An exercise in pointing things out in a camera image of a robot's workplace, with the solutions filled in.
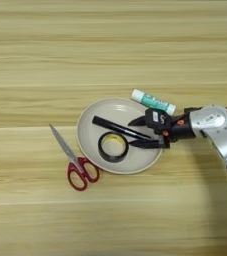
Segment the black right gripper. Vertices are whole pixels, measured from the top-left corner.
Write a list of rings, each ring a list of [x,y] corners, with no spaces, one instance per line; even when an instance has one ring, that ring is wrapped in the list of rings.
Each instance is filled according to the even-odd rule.
[[[193,139],[195,134],[192,130],[190,117],[188,114],[179,116],[170,116],[164,113],[160,116],[162,125],[161,136],[159,140],[138,139],[130,142],[131,146],[141,149],[169,148],[171,143],[182,139]],[[129,126],[145,126],[146,118],[138,117],[128,123]]]

